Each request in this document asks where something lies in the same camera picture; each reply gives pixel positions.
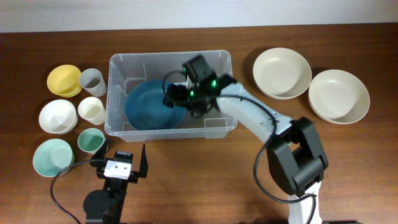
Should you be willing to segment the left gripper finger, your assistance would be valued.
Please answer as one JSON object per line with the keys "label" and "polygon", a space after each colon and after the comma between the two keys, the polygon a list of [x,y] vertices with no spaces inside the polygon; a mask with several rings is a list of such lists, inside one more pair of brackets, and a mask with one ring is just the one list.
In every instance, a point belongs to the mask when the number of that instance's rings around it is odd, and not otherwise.
{"label": "left gripper finger", "polygon": [[139,178],[146,178],[148,173],[149,165],[146,156],[146,145],[143,144],[141,152],[141,161],[139,167]]}
{"label": "left gripper finger", "polygon": [[109,140],[105,139],[101,147],[93,154],[90,160],[90,166],[104,166],[106,163],[105,154],[108,150]]}

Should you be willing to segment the dark blue bowl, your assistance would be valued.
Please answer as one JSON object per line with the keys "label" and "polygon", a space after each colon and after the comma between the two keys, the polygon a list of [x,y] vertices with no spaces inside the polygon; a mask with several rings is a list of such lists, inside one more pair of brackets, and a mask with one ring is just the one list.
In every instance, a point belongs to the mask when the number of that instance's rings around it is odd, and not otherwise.
{"label": "dark blue bowl", "polygon": [[136,86],[128,95],[125,114],[139,131],[173,129],[185,116],[185,108],[163,104],[162,80],[149,80]]}

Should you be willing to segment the cream bowl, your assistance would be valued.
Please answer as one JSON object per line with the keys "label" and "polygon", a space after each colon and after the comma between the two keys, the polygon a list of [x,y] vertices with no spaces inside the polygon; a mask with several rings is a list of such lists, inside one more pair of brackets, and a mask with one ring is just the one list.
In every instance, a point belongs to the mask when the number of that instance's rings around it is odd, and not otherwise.
{"label": "cream bowl", "polygon": [[370,108],[370,95],[364,83],[343,70],[319,73],[308,89],[312,110],[333,124],[352,124],[363,119]]}
{"label": "cream bowl", "polygon": [[300,96],[312,81],[312,69],[307,60],[298,52],[281,47],[261,53],[252,72],[258,89],[277,100]]}

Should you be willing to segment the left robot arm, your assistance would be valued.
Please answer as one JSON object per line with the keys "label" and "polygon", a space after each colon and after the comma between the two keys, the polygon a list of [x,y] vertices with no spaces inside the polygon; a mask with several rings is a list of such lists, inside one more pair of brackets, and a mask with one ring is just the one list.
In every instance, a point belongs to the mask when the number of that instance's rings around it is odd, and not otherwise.
{"label": "left robot arm", "polygon": [[103,188],[90,192],[83,202],[86,223],[119,223],[128,184],[136,184],[147,177],[148,162],[146,147],[142,147],[138,171],[132,171],[133,154],[117,151],[114,157],[106,158],[109,141],[105,140],[91,157],[90,165],[96,168],[96,175],[104,179]]}

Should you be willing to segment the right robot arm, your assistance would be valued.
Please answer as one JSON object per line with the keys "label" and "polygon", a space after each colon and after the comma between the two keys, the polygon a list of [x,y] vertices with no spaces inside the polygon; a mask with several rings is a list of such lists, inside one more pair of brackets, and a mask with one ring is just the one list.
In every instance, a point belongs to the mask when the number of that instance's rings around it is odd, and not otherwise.
{"label": "right robot arm", "polygon": [[[162,83],[165,104],[188,110],[215,106],[247,127],[263,143],[253,165],[257,186],[269,198],[289,206],[289,223],[321,223],[318,192],[328,159],[315,125],[306,117],[294,120],[270,109],[229,75],[210,75],[193,86]],[[270,194],[258,178],[261,157],[267,156],[269,172],[288,195]]]}

